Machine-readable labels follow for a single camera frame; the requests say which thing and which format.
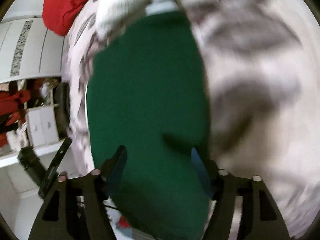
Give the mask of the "green white varsity jacket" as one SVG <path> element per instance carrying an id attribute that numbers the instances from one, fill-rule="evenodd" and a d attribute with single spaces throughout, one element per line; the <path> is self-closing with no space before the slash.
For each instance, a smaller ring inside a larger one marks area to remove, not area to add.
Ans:
<path id="1" fill-rule="evenodd" d="M 159 239 L 200 239 L 209 200 L 190 163 L 207 152 L 204 67 L 175 0 L 151 0 L 93 59 L 86 93 L 95 166 L 123 145 L 127 162 L 112 200 L 135 228 Z"/>

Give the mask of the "floral fleece bed blanket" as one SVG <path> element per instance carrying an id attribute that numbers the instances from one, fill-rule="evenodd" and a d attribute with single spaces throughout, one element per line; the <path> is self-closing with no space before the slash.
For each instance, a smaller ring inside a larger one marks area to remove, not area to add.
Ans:
<path id="1" fill-rule="evenodd" d="M 95 166 L 86 93 L 93 59 L 146 7 L 104 40 L 88 0 L 66 35 L 71 136 L 80 174 Z M 304 0 L 175 0 L 189 23 L 204 67 L 209 102 L 207 152 L 234 176 L 260 176 L 289 232 L 307 239 L 319 224 L 319 24 Z"/>

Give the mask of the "white drawer unit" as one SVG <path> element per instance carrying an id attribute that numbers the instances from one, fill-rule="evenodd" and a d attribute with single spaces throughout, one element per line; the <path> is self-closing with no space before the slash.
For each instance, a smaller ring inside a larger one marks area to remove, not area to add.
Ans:
<path id="1" fill-rule="evenodd" d="M 38 157 L 56 152 L 63 141 L 59 138 L 55 108 L 57 104 L 29 108 L 26 122 L 16 131 L 6 134 L 8 144 L 1 148 L 1 168 L 18 163 L 24 146 L 32 146 Z"/>

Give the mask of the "white wardrobe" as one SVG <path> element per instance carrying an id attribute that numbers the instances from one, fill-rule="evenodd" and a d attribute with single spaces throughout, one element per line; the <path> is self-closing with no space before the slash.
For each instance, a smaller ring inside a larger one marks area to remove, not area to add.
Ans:
<path id="1" fill-rule="evenodd" d="M 1 83 L 61 76 L 64 43 L 41 18 L 2 23 Z"/>

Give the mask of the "red clothes in closet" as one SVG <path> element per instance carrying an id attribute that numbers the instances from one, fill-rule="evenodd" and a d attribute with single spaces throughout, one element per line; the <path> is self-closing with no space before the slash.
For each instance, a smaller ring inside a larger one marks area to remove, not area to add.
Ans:
<path id="1" fill-rule="evenodd" d="M 1 147 L 8 144 L 7 132 L 18 129 L 18 122 L 25 123 L 25 108 L 43 103 L 40 88 L 45 78 L 27 80 L 26 89 L 18 89 L 17 81 L 9 83 L 8 91 L 1 90 Z"/>

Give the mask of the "folded white towel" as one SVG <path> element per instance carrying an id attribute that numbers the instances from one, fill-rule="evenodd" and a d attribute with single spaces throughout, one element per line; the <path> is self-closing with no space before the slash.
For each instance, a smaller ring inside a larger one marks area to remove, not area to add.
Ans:
<path id="1" fill-rule="evenodd" d="M 104 40 L 124 19 L 142 9 L 148 1 L 99 0 L 95 17 L 95 27 L 99 40 Z"/>

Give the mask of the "red duvet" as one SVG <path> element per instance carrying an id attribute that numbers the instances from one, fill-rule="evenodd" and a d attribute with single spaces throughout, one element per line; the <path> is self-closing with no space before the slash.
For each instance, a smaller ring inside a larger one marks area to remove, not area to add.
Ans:
<path id="1" fill-rule="evenodd" d="M 44 25 L 57 35 L 67 35 L 77 14 L 87 2 L 88 0 L 44 0 Z"/>

